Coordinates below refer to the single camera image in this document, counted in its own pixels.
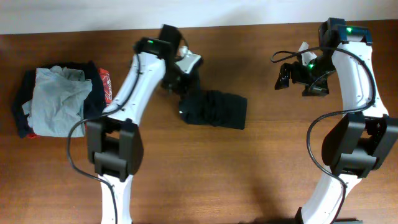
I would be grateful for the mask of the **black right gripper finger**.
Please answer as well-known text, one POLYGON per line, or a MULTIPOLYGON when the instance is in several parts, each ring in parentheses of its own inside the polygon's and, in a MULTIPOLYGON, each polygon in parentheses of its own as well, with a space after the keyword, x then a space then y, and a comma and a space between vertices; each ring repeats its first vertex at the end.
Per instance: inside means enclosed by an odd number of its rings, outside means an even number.
POLYGON ((275 90, 281 90, 289 87, 291 64, 284 63, 280 66, 279 76, 275 83, 275 90))
POLYGON ((327 82, 317 83, 313 87, 305 86, 302 96, 327 96, 329 94, 327 82))

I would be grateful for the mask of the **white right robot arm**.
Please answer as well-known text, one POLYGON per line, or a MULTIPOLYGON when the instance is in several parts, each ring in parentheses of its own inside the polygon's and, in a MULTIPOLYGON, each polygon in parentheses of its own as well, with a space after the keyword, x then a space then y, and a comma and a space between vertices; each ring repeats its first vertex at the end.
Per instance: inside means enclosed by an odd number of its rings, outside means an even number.
POLYGON ((310 199, 297 210, 295 223, 338 223, 352 189, 380 168, 397 141, 397 120, 389 116, 377 89, 369 29, 329 18, 318 29, 320 55, 303 43, 280 60, 275 88, 302 84, 303 96, 326 96, 328 77, 338 75, 343 109, 322 143, 322 176, 310 199))

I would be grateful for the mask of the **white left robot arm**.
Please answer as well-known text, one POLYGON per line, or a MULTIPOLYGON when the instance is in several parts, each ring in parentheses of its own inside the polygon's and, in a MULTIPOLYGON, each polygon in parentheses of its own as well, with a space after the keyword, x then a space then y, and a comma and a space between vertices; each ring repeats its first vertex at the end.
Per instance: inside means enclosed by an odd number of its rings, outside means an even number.
POLYGON ((139 125, 157 85, 185 93, 202 61, 178 42, 141 39, 114 100, 99 118, 86 122, 88 160, 101 184, 102 223, 132 223, 131 186, 144 153, 139 125))

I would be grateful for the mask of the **dark green t-shirt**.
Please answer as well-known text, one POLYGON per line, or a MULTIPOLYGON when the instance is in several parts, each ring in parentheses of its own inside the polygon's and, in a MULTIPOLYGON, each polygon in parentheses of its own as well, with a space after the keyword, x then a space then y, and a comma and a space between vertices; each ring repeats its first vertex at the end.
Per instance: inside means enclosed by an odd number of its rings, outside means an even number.
POLYGON ((248 99, 219 90, 202 90, 197 80, 185 82, 175 93, 180 96, 178 112, 187 124, 243 130, 248 99))

